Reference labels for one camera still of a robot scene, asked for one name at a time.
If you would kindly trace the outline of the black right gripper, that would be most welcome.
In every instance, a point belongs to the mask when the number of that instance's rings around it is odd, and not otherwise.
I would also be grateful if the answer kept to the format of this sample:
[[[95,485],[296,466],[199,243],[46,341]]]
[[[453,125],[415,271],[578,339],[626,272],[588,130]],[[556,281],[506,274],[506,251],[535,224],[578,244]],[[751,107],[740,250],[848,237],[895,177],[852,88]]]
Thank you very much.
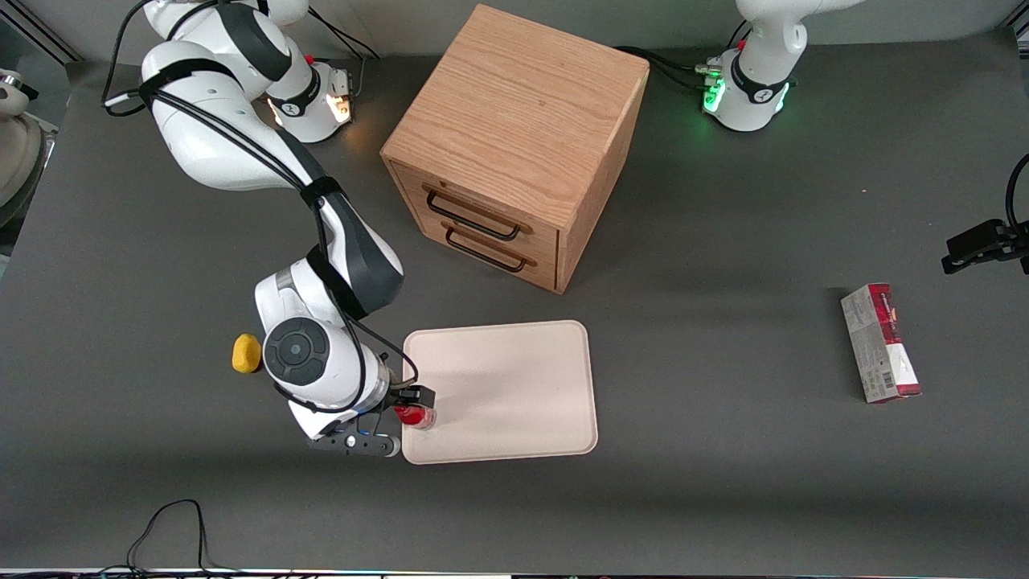
[[[435,392],[426,386],[405,386],[389,388],[382,400],[354,418],[354,433],[358,437],[396,437],[396,429],[390,426],[388,418],[392,407],[416,406],[435,407]]]

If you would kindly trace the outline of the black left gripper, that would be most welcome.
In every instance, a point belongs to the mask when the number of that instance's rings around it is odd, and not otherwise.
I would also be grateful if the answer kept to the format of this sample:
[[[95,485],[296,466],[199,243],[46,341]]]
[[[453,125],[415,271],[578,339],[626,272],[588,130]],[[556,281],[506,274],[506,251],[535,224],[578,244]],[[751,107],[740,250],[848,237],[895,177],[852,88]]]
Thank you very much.
[[[970,266],[989,261],[1019,262],[1025,275],[1028,264],[1028,224],[1007,226],[1004,221],[992,219],[949,238],[948,253],[941,259],[942,272],[953,275]]]

